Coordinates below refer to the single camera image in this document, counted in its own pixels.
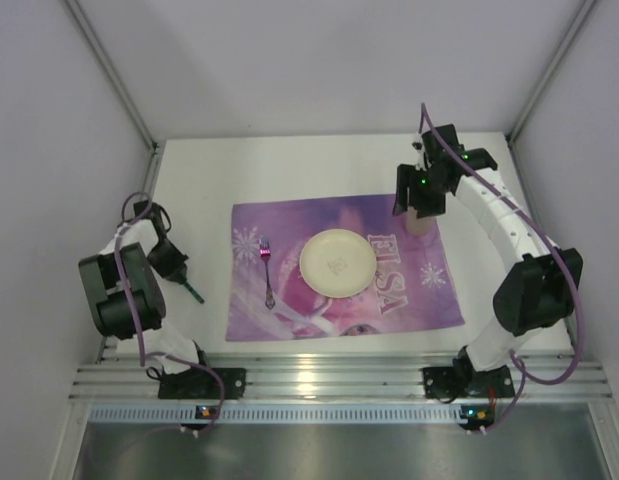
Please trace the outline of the cream beige cup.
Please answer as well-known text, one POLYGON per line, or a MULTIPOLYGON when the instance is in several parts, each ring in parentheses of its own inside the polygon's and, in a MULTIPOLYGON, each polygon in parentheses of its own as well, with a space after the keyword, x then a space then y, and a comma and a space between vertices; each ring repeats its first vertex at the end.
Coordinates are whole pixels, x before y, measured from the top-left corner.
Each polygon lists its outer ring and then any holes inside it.
POLYGON ((416 210, 409 210, 406 213, 406 230, 412 236, 424 236, 428 234, 435 223, 436 219, 434 217, 419 217, 416 210))

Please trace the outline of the silver spoon green handle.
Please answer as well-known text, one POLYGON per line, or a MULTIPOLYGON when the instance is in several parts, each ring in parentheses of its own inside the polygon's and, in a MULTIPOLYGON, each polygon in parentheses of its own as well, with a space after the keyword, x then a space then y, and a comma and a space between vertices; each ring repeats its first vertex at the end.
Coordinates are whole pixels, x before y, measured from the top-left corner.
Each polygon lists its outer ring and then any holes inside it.
POLYGON ((186 290, 192 295, 192 297, 199 304, 204 304, 205 303, 205 300, 203 299, 203 297, 198 293, 198 291, 189 282, 185 282, 183 284, 183 286, 186 288, 186 290))

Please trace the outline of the purple Elsa placemat cloth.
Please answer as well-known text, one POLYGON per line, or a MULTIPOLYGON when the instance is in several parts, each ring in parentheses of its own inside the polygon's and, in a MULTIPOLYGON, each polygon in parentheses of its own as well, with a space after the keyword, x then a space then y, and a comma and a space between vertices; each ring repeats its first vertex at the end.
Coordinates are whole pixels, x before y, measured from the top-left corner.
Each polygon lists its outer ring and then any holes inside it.
POLYGON ((392 195, 376 194, 234 205, 226 340, 304 340, 463 325, 438 227, 423 238, 412 237, 392 215, 393 204, 392 195), (329 229, 355 232, 375 252, 375 277, 355 296, 325 297, 300 274, 304 245, 329 229), (272 310, 265 306, 261 237, 270 243, 272 310))

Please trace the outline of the cream round plate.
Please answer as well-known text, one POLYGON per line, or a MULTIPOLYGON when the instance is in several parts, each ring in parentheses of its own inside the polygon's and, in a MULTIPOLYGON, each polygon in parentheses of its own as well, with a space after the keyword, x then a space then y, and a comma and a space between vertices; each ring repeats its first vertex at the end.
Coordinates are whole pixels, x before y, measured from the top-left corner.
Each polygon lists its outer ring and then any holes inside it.
POLYGON ((377 268, 375 252, 361 235, 329 229, 311 237, 299 257, 305 283, 316 293, 342 299, 363 292, 377 268))

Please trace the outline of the pink fork patterned handle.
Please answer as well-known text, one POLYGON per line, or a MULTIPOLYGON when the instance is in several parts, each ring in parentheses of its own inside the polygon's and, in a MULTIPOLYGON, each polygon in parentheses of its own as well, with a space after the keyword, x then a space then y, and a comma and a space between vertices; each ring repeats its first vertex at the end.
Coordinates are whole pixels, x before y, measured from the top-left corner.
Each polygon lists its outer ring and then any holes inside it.
POLYGON ((260 252, 260 258, 265 268, 265 283, 266 283, 265 306, 267 309, 272 310, 275 307, 275 298, 274 298, 273 289, 271 286, 270 273, 269 273, 269 261, 271 257, 270 243, 266 237, 260 238, 259 252, 260 252))

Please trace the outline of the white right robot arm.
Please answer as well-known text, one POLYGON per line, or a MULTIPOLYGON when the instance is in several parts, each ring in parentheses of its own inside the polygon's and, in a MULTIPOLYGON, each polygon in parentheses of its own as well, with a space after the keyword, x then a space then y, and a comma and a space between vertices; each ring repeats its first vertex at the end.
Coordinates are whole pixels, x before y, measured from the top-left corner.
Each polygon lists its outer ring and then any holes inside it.
POLYGON ((493 156, 468 149, 448 124, 420 130, 412 144, 419 159, 397 168, 393 215, 423 238, 454 197, 492 244, 506 275, 491 297, 491 317, 458 356, 472 373, 493 372, 532 338, 580 314, 582 258, 560 248, 534 225, 505 183, 493 156))

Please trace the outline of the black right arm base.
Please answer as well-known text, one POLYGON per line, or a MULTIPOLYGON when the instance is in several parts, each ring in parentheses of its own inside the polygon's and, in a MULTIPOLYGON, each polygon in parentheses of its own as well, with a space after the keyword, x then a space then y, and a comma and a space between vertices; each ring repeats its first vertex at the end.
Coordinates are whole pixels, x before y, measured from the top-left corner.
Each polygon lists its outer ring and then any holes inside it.
POLYGON ((425 397, 443 403, 457 399, 508 399, 515 396, 508 367, 477 373, 461 374, 451 366, 426 367, 422 370, 425 397))

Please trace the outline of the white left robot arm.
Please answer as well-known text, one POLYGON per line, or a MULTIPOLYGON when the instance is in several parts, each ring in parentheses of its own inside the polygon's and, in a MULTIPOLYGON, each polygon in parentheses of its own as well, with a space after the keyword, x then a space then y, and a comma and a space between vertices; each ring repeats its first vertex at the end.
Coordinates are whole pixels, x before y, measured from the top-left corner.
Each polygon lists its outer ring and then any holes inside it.
POLYGON ((184 287, 204 302, 188 281, 189 257, 168 238, 172 222, 166 209, 141 192, 121 208, 111 241, 78 262, 93 323, 104 337, 134 340, 139 361, 157 360, 164 374, 206 370, 197 343, 166 320, 167 304, 159 281, 184 287))

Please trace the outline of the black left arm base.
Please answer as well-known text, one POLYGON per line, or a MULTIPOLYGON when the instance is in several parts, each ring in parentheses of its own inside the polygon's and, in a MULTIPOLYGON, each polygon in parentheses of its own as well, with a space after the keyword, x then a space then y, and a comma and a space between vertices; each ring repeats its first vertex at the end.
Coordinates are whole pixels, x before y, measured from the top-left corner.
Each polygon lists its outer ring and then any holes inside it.
MULTIPOLYGON (((243 397, 247 370, 244 368, 215 368, 214 372, 224 385, 224 398, 237 400, 243 397)), ((158 398, 161 400, 219 400, 220 382, 211 374, 199 369, 188 369, 178 374, 155 371, 148 377, 159 382, 158 398)))

